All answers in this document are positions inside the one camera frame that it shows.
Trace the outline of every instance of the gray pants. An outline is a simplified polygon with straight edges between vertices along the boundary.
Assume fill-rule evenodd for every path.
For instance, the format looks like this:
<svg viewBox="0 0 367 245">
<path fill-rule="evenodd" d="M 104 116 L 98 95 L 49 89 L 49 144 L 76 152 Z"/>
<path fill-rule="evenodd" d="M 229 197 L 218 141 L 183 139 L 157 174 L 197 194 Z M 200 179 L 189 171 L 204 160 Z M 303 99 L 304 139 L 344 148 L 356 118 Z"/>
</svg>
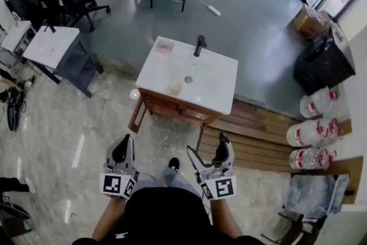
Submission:
<svg viewBox="0 0 367 245">
<path fill-rule="evenodd" d="M 182 174 L 177 173 L 174 169 L 166 168 L 163 173 L 163 178 L 167 187 L 181 188 L 191 193 L 194 193 L 201 198 L 199 193 L 195 190 L 194 187 L 191 186 L 187 179 L 185 179 Z M 135 184 L 132 194 L 143 188 L 155 187 L 158 187 L 158 181 L 155 177 L 153 177 L 151 174 L 140 174 L 138 177 L 138 182 Z"/>
</svg>

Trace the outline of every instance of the black shirt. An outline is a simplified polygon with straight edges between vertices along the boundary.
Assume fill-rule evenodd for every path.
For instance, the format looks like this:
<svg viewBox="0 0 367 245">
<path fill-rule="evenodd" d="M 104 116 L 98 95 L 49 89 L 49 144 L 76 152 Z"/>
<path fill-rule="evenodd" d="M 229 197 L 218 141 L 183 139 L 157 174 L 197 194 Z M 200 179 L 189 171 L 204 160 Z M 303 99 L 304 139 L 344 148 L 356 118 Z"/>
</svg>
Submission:
<svg viewBox="0 0 367 245">
<path fill-rule="evenodd" d="M 144 188 L 126 203 L 119 223 L 101 244 L 249 244 L 262 242 L 250 236 L 236 240 L 215 229 L 209 221 L 202 200 L 180 188 Z M 82 238 L 73 245 L 93 245 Z"/>
</svg>

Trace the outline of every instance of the white countertop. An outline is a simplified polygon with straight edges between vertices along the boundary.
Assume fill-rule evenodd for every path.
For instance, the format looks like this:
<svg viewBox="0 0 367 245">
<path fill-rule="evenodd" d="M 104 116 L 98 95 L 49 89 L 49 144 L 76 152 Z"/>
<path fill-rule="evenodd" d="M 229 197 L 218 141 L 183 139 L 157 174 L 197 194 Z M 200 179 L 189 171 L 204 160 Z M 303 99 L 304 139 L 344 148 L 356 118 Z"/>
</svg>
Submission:
<svg viewBox="0 0 367 245">
<path fill-rule="evenodd" d="M 2 41 L 1 47 L 14 52 L 24 34 L 30 29 L 30 21 L 18 21 L 18 25 L 13 25 Z"/>
<path fill-rule="evenodd" d="M 158 49 L 158 44 L 173 44 Z M 138 88 L 230 114 L 235 93 L 238 61 L 195 46 L 158 37 L 136 81 Z M 186 83 L 185 77 L 192 83 Z"/>
<path fill-rule="evenodd" d="M 40 27 L 24 51 L 23 57 L 55 69 L 78 36 L 79 29 L 54 27 L 56 32 L 52 33 L 49 27 L 46 31 L 45 28 L 45 26 Z"/>
</svg>

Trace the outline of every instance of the cardboard box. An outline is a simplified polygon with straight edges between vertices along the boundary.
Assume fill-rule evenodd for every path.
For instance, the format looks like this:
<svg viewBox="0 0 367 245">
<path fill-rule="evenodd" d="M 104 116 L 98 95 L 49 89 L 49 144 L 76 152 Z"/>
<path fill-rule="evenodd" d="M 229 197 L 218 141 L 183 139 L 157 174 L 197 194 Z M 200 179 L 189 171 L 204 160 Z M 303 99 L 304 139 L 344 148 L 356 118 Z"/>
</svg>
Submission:
<svg viewBox="0 0 367 245">
<path fill-rule="evenodd" d="M 314 38 L 330 27 L 330 17 L 326 11 L 316 11 L 307 5 L 303 5 L 293 22 L 295 29 L 308 38 Z"/>
</svg>

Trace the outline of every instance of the shoe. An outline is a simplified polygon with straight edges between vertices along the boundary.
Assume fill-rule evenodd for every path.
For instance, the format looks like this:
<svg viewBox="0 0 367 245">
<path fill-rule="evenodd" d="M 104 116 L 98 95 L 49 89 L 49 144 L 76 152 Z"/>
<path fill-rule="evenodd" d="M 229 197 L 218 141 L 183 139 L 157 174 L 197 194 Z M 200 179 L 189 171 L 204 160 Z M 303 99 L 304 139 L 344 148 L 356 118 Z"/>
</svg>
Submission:
<svg viewBox="0 0 367 245">
<path fill-rule="evenodd" d="M 179 171 L 179 160 L 177 157 L 171 158 L 170 162 L 168 163 L 168 167 L 170 169 L 174 169 L 177 173 Z"/>
<path fill-rule="evenodd" d="M 29 192 L 32 193 L 32 194 L 35 194 L 36 189 L 32 185 L 32 182 L 31 182 L 30 178 L 25 178 L 24 180 L 25 180 L 25 183 L 28 185 Z"/>
</svg>

